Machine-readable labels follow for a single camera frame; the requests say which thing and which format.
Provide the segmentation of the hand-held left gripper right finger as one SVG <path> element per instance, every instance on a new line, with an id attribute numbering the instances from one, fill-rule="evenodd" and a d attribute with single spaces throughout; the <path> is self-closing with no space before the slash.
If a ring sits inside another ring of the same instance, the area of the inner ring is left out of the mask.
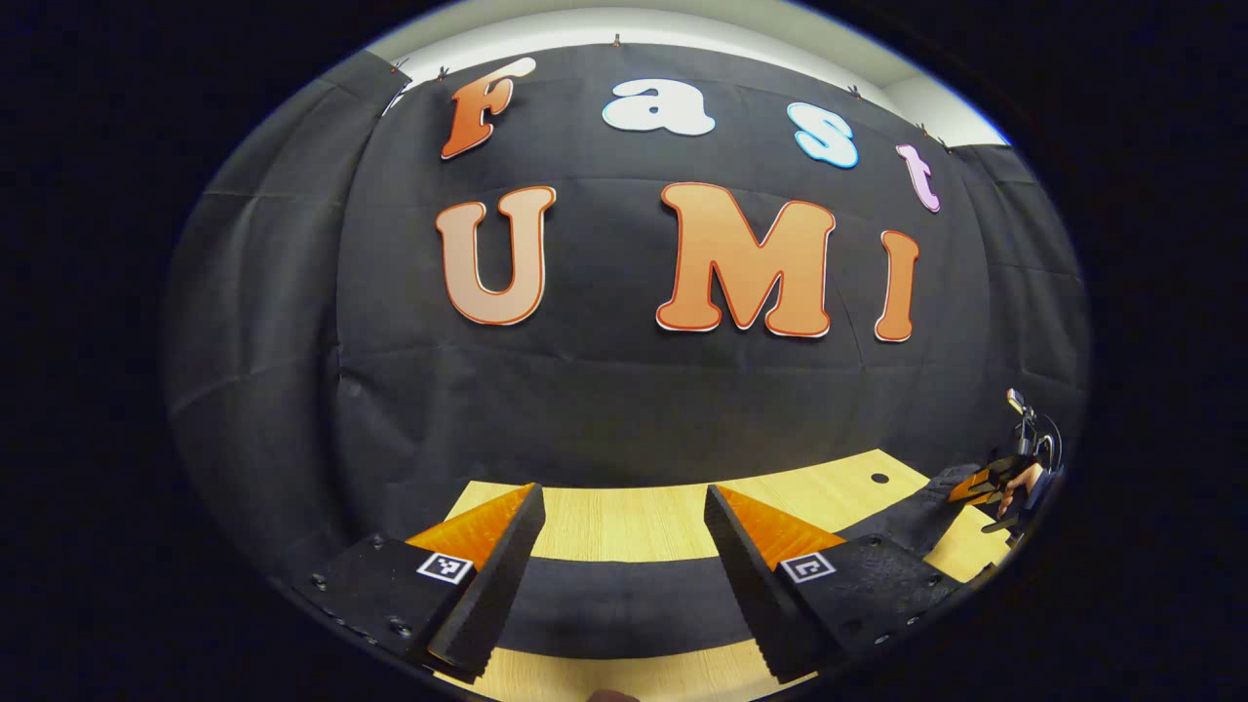
<path id="1" fill-rule="evenodd" d="M 970 592 L 879 520 L 837 535 L 713 485 L 704 523 L 746 627 L 780 683 L 874 658 Z"/>

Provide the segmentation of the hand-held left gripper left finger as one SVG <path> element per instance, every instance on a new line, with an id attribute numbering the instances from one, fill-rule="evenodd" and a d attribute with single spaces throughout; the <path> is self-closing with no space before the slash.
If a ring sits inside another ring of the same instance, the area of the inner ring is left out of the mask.
<path id="1" fill-rule="evenodd" d="M 367 536 L 295 577 L 295 595 L 392 660 L 473 683 L 545 523 L 540 485 L 508 490 L 406 540 Z"/>

